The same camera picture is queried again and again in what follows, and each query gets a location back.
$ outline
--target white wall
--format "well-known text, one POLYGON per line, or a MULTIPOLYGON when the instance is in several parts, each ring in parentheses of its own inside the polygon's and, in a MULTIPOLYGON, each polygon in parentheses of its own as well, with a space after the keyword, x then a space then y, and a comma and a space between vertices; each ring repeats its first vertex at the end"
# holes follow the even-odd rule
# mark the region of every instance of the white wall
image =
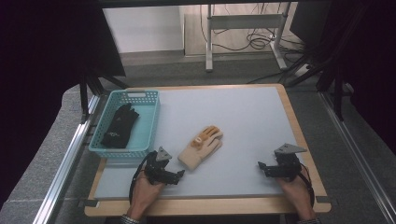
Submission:
POLYGON ((119 53, 183 49, 179 7, 104 9, 119 53))

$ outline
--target basket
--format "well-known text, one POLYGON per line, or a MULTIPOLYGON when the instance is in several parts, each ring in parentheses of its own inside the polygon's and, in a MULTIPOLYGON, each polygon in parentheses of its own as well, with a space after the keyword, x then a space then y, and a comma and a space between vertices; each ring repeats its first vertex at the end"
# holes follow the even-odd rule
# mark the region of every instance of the basket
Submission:
POLYGON ((143 159, 154 142, 160 111, 158 91, 113 91, 110 93, 102 117, 99 119, 89 150, 103 158, 143 159), (139 114, 134 122, 126 148, 106 148, 101 141, 120 106, 132 104, 139 114))

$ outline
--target glove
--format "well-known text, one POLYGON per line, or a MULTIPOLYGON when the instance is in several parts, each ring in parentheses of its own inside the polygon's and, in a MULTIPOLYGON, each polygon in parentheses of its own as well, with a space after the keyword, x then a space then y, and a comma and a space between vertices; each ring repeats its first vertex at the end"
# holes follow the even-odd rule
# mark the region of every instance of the glove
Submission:
POLYGON ((216 126, 210 126, 201 131, 187 147, 178 155, 178 159, 193 171, 198 165, 213 154, 222 143, 220 138, 223 133, 216 126))
POLYGON ((120 106, 105 132, 102 145, 105 147, 125 148, 131 136, 131 130, 139 114, 134 111, 132 104, 120 106))

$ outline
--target beige glove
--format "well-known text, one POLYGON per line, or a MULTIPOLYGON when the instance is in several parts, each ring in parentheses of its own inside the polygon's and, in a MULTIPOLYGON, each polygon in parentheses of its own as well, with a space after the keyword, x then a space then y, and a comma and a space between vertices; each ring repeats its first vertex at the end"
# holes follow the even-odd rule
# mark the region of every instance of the beige glove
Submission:
POLYGON ((223 133, 216 126, 206 127, 201 131, 187 147, 178 155, 178 159, 193 171, 209 155, 221 147, 219 140, 223 133))

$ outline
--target wristband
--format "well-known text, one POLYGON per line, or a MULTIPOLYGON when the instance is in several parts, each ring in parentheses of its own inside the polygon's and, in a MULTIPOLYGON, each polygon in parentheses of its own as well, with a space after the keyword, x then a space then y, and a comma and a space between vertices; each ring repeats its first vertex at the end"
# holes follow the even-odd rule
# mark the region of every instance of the wristband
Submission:
POLYGON ((315 218, 311 220, 298 221, 297 224, 321 224, 321 222, 318 218, 315 218))
POLYGON ((134 220, 130 217, 127 217, 125 214, 122 215, 120 224, 138 224, 140 221, 134 220))

